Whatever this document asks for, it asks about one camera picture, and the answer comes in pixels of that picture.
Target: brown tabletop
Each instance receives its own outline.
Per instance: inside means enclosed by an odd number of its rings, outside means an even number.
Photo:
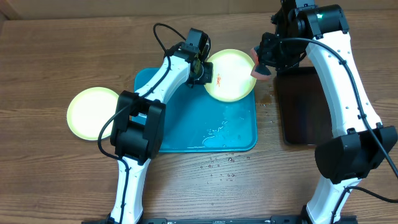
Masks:
[[[111,211],[117,163],[104,157],[95,142],[74,136],[66,112],[82,90],[132,90],[138,71],[162,63],[163,52],[152,33],[155,22],[184,35],[191,27],[204,30],[213,53],[248,53],[265,31],[274,31],[270,15],[5,22],[0,36],[0,223],[79,223],[104,218]],[[347,11],[346,16],[368,97],[386,126],[398,126],[398,11]],[[169,31],[159,31],[159,36],[167,47],[179,41]],[[145,217],[243,218],[300,212],[320,176],[314,148],[283,143],[272,82],[257,82],[255,94],[255,148],[234,154],[158,155],[147,173]],[[108,140],[104,147],[114,151]],[[390,155],[398,163],[396,147]],[[383,162],[360,186],[398,198],[397,184]],[[397,205],[354,192],[343,214],[357,215],[360,223],[396,223],[397,211]]]

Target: red mark on plate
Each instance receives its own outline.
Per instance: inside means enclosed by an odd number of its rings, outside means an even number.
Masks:
[[[221,82],[221,77],[219,74],[217,74],[217,85],[220,87],[220,82]]]

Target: pale yellow plate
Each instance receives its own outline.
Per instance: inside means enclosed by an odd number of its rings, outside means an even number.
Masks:
[[[254,62],[240,50],[226,49],[212,55],[213,81],[205,85],[206,91],[217,100],[238,101],[247,96],[256,84],[250,75]]]
[[[79,138],[97,140],[103,125],[116,111],[118,94],[114,91],[94,87],[77,94],[68,107],[67,122],[70,130]],[[111,135],[112,125],[108,125],[102,138]]]

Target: blue placemat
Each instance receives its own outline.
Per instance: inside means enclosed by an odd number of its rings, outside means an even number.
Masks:
[[[134,91],[158,71],[146,68],[137,74]],[[133,118],[141,124],[145,119]],[[234,103],[212,98],[204,86],[181,85],[166,106],[163,143],[159,152],[248,151],[257,143],[254,91]]]

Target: wall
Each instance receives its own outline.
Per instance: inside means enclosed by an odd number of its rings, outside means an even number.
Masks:
[[[396,0],[316,0],[344,10],[398,9]],[[0,0],[10,19],[276,12],[279,0]]]

